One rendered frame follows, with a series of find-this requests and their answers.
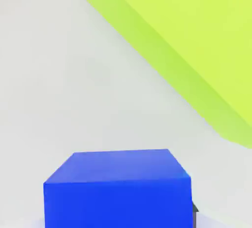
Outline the small blue cube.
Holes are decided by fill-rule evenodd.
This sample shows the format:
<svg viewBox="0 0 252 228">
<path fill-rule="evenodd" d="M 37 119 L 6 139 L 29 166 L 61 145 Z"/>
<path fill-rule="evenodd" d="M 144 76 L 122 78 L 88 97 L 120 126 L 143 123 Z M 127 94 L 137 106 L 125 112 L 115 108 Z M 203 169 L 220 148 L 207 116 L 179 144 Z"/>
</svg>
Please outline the small blue cube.
<svg viewBox="0 0 252 228">
<path fill-rule="evenodd" d="M 193 228 L 191 178 L 167 149 L 74 153 L 43 192 L 45 228 Z"/>
</svg>

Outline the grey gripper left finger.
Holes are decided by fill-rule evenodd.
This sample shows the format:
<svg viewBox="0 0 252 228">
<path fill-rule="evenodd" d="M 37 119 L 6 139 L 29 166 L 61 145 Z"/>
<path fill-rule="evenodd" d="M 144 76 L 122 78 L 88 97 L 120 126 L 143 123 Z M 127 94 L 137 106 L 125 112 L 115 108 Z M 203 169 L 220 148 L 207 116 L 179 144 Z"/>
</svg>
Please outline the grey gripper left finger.
<svg viewBox="0 0 252 228">
<path fill-rule="evenodd" d="M 32 228 L 45 228 L 44 219 L 40 218 L 40 219 L 33 221 Z"/>
</svg>

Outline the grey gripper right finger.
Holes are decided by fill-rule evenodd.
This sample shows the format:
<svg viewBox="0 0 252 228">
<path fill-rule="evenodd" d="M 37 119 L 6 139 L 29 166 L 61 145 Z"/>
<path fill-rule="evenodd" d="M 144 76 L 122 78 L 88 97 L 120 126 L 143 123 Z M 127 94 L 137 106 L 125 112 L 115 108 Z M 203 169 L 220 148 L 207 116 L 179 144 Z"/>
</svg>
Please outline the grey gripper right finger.
<svg viewBox="0 0 252 228">
<path fill-rule="evenodd" d="M 201 214 L 194 203 L 193 205 L 193 228 L 224 228 L 224 224 Z"/>
</svg>

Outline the large lime green box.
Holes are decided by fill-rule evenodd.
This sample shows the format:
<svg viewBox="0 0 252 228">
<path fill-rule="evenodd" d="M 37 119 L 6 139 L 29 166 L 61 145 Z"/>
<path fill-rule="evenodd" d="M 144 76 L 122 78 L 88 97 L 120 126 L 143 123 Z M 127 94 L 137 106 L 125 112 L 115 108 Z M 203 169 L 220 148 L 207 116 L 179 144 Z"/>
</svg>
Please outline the large lime green box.
<svg viewBox="0 0 252 228">
<path fill-rule="evenodd" d="M 252 148 L 252 0 L 87 0 L 225 139 Z"/>
</svg>

